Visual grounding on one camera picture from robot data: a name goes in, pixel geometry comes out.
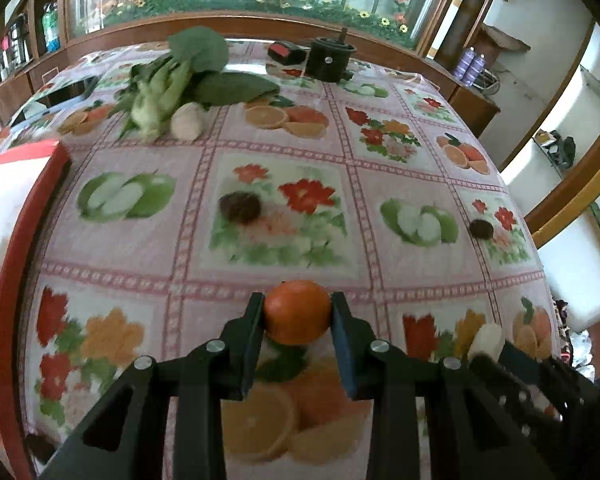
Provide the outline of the beige wooden block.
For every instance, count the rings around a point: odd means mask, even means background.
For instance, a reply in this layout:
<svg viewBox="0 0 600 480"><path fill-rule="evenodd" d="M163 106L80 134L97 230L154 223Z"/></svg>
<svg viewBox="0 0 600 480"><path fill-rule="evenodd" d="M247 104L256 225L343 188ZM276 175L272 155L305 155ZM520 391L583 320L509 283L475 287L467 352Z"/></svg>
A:
<svg viewBox="0 0 600 480"><path fill-rule="evenodd" d="M467 353L468 361L476 356L487 356L494 362L498 362L505 347L504 332L498 324L483 324L475 334Z"/></svg>

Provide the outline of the orange tangerine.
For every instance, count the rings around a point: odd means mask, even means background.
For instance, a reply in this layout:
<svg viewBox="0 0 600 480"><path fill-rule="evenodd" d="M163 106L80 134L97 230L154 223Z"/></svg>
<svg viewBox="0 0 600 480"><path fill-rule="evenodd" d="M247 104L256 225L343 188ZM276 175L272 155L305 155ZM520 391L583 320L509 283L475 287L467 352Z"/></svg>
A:
<svg viewBox="0 0 600 480"><path fill-rule="evenodd" d="M285 346L306 346L329 328L332 300L323 286L312 281L286 281L265 297L265 329Z"/></svg>

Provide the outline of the dark passion fruit centre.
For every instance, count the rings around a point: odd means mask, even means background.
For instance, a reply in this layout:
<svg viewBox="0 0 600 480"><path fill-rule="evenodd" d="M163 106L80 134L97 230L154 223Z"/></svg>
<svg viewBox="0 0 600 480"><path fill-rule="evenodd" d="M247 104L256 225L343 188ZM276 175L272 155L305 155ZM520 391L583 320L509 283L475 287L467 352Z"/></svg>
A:
<svg viewBox="0 0 600 480"><path fill-rule="evenodd" d="M219 211L227 222L246 226L260 217L262 205L256 193L233 192L220 198Z"/></svg>

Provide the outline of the dark passion fruit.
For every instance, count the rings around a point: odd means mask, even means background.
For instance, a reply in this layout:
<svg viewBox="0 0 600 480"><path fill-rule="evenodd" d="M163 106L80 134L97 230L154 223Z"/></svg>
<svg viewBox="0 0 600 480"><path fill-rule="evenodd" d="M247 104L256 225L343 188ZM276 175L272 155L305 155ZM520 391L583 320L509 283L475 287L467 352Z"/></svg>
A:
<svg viewBox="0 0 600 480"><path fill-rule="evenodd" d="M475 219L469 222L469 233L477 240L492 240L494 226L488 220Z"/></svg>
<svg viewBox="0 0 600 480"><path fill-rule="evenodd" d="M262 205L256 193L233 192L220 198L219 211L227 222L246 226L260 217Z"/></svg>

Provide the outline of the dark passion fruit right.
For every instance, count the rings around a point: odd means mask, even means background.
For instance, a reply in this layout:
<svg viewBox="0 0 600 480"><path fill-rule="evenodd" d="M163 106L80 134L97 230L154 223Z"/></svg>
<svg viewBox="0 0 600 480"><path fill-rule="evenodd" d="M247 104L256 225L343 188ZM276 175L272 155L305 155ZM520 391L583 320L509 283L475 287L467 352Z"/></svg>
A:
<svg viewBox="0 0 600 480"><path fill-rule="evenodd" d="M494 226L488 220L475 219L469 222L469 233L477 240L492 240Z"/></svg>

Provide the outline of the floral fruit tablecloth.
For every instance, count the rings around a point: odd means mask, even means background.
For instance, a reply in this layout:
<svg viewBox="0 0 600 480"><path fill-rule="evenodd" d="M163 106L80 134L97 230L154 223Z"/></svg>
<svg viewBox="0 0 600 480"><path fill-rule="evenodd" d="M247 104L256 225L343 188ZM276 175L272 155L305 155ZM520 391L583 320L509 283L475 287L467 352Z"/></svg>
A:
<svg viewBox="0 0 600 480"><path fill-rule="evenodd" d="M466 356L486 323L519 349L558 349L540 257L494 163L434 87L352 61L326 84L230 44L231 70L277 96L215 107L195 141L147 144L109 114L161 44L93 52L43 78L42 96L99 76L44 119L72 157L32 264L19 322L23 430L59 444L148 353L177 358L219 333L257 290L311 280L409 356ZM246 226L219 200L259 196ZM492 240L469 222L488 220Z"/></svg>

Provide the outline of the white garlic bulb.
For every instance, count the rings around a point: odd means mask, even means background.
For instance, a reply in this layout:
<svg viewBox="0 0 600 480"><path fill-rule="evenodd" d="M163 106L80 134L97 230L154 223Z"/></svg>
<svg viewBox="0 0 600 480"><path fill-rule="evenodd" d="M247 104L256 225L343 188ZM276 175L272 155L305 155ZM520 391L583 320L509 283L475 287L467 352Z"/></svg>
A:
<svg viewBox="0 0 600 480"><path fill-rule="evenodd" d="M198 103L183 104L171 117L172 136L180 141L197 140L206 128L206 117L206 111Z"/></svg>

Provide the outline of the red white tray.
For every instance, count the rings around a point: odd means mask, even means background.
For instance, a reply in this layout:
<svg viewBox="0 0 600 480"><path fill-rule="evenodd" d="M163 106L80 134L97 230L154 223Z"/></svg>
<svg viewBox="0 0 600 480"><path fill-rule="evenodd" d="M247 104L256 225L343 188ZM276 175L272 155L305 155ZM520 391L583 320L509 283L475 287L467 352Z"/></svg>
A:
<svg viewBox="0 0 600 480"><path fill-rule="evenodd" d="M24 445L18 393L17 347L22 286L38 226L70 164L67 149L54 140L21 145L0 155L0 172L12 174L1 183L0 200L9 198L5 191L9 183L23 187L14 195L17 200L15 221L0 271L0 431L17 479L34 477Z"/></svg>

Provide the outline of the green bok choy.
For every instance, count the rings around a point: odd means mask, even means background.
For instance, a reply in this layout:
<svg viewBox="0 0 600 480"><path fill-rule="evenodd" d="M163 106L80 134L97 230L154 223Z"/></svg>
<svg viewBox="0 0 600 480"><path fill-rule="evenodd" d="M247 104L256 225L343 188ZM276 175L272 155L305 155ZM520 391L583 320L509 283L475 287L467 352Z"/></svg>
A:
<svg viewBox="0 0 600 480"><path fill-rule="evenodd" d="M201 129L200 114L211 107L248 103L275 96L279 85L262 76L228 72L226 40L202 26L168 38L168 52L147 64L135 64L128 85L116 92L109 114L123 114L123 133L134 131L145 142L157 141L180 117L192 115Z"/></svg>

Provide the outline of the black tablet on table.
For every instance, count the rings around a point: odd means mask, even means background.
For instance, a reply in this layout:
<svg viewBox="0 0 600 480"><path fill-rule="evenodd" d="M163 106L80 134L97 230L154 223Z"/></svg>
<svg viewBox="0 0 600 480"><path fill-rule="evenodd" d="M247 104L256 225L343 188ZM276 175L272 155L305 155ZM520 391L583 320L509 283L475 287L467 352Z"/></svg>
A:
<svg viewBox="0 0 600 480"><path fill-rule="evenodd" d="M61 107L74 105L89 98L98 82L99 76L84 77L57 87L45 96L38 96L34 102L42 105L44 110L60 110Z"/></svg>

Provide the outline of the red black small box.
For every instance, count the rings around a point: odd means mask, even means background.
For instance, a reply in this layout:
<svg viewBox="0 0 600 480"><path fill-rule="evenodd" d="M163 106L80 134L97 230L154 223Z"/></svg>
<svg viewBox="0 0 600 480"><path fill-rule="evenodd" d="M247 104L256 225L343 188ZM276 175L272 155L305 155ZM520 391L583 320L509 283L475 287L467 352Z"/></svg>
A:
<svg viewBox="0 0 600 480"><path fill-rule="evenodd" d="M289 41L274 41L268 46L268 56L283 66L306 62L306 50Z"/></svg>

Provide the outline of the black cylindrical grinder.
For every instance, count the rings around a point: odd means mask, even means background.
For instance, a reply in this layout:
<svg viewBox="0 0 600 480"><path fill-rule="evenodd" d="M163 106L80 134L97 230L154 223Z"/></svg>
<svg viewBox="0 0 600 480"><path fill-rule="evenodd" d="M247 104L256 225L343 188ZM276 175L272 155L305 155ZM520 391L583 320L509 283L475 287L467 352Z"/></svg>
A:
<svg viewBox="0 0 600 480"><path fill-rule="evenodd" d="M337 37L316 37L311 41L304 74L324 82L339 82L355 54L356 47L347 42L348 29Z"/></svg>

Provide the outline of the purple bottle right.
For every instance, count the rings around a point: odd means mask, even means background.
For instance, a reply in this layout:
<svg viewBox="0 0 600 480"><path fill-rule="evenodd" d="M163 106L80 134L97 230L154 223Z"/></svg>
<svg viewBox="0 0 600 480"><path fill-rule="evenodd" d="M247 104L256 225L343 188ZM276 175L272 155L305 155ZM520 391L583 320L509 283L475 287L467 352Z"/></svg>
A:
<svg viewBox="0 0 600 480"><path fill-rule="evenodd" d="M471 87L484 70L485 65L486 57L483 54L476 54L465 72L465 75L462 79L463 84L466 87Z"/></svg>

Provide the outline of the purple bottle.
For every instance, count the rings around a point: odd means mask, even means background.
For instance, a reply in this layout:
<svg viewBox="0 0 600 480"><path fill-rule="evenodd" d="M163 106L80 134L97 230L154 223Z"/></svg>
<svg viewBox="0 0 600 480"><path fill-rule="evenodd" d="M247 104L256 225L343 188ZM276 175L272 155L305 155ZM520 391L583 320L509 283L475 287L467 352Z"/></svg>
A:
<svg viewBox="0 0 600 480"><path fill-rule="evenodd" d="M475 55L476 52L474 47L469 47L463 50L453 70L453 77L455 79L463 79L463 77L468 71L471 62L474 60Z"/></svg>
<svg viewBox="0 0 600 480"><path fill-rule="evenodd" d="M465 75L462 79L463 84L466 87L471 87L484 70L485 65L486 57L483 54L476 54L465 72Z"/></svg>

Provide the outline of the green plastic bottle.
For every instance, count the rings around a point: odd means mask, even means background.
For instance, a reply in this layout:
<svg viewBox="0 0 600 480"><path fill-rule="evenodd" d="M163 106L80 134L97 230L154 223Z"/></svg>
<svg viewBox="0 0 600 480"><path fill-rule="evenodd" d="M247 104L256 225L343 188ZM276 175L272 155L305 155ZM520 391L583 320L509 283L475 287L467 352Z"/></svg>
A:
<svg viewBox="0 0 600 480"><path fill-rule="evenodd" d="M47 52L60 48L57 2L45 3L43 6L42 27Z"/></svg>

